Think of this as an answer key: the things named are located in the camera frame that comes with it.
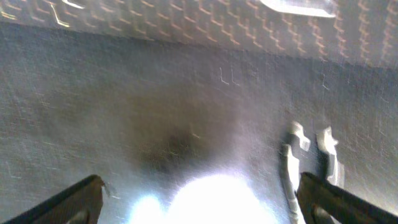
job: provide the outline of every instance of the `dark gray surface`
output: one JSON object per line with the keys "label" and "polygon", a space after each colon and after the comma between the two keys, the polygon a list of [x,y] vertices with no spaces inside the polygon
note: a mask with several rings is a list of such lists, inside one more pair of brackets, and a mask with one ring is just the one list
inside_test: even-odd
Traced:
{"label": "dark gray surface", "polygon": [[291,120],[312,142],[331,124],[345,189],[398,213],[397,70],[3,23],[0,55],[0,221],[98,174],[114,189],[99,222],[127,223],[141,196],[166,207],[225,173],[287,223]]}

